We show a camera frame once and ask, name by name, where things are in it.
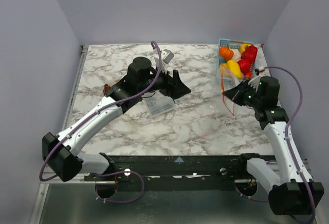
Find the blue plastic basket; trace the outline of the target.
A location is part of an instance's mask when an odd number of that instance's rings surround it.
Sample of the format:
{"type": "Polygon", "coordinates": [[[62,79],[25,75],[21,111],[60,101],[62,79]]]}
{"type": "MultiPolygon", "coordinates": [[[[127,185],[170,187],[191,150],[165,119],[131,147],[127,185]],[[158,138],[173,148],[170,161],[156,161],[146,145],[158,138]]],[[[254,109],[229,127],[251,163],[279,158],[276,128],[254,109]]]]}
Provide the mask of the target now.
{"type": "MultiPolygon", "coordinates": [[[[217,50],[217,65],[218,65],[218,67],[221,63],[227,63],[227,60],[220,57],[219,53],[218,53],[219,49],[222,46],[228,47],[229,49],[238,49],[239,50],[240,46],[243,43],[249,43],[249,44],[252,44],[253,46],[257,47],[254,43],[250,43],[250,42],[241,42],[241,41],[234,41],[234,40],[229,40],[229,39],[220,39],[219,44],[218,44],[218,50],[217,50]]],[[[250,70],[251,78],[254,77],[255,62],[256,62],[256,60],[251,63],[251,70],[250,70]]]]}

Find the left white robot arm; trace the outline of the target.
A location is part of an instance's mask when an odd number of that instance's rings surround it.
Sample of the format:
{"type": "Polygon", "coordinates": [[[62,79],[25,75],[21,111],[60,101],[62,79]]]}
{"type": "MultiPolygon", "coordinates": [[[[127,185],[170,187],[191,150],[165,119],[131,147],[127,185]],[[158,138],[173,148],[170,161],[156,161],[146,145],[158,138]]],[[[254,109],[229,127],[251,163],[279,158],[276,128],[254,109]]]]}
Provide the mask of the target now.
{"type": "Polygon", "coordinates": [[[102,180],[111,179],[114,168],[109,156],[104,153],[83,156],[80,152],[101,129],[139,103],[146,92],[153,91],[173,100],[191,92],[177,70],[171,73],[160,71],[152,67],[148,58],[134,58],[126,75],[110,87],[87,115],[57,135],[44,135],[42,158],[45,164],[63,182],[72,180],[79,173],[97,174],[102,180]]]}

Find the clear zip top bag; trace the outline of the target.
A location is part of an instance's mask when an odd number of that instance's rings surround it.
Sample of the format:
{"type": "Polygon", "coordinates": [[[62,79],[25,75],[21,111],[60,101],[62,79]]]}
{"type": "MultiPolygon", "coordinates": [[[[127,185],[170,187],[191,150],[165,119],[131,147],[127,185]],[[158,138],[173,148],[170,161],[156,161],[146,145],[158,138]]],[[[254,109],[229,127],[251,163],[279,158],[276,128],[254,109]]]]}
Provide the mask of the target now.
{"type": "Polygon", "coordinates": [[[227,63],[221,63],[218,67],[218,77],[220,81],[220,87],[222,92],[222,101],[226,109],[235,118],[235,103],[223,96],[223,92],[232,89],[240,84],[241,79],[237,79],[235,75],[229,70],[227,63]]]}

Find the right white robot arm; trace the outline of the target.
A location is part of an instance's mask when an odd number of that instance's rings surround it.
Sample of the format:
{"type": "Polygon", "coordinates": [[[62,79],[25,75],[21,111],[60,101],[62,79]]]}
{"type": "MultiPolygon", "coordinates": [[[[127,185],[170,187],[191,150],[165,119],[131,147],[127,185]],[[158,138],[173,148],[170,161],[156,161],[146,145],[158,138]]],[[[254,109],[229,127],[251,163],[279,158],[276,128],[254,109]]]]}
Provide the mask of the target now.
{"type": "Polygon", "coordinates": [[[307,171],[294,143],[289,118],[278,105],[278,79],[257,76],[223,91],[223,97],[255,111],[255,118],[267,136],[279,172],[263,159],[251,158],[236,166],[244,179],[251,175],[268,193],[268,202],[276,215],[311,215],[324,194],[322,183],[315,182],[307,171]]]}

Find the yellow toy corn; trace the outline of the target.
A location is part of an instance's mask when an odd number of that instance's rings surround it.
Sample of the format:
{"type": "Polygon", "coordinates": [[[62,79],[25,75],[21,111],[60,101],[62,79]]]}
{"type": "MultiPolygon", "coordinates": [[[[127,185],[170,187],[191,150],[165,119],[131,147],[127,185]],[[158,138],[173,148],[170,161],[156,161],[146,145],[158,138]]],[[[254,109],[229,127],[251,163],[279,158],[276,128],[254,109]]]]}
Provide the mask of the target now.
{"type": "Polygon", "coordinates": [[[228,66],[229,70],[235,75],[235,77],[237,79],[242,78],[242,72],[240,70],[240,66],[236,61],[228,60],[227,61],[227,66],[228,66]]]}

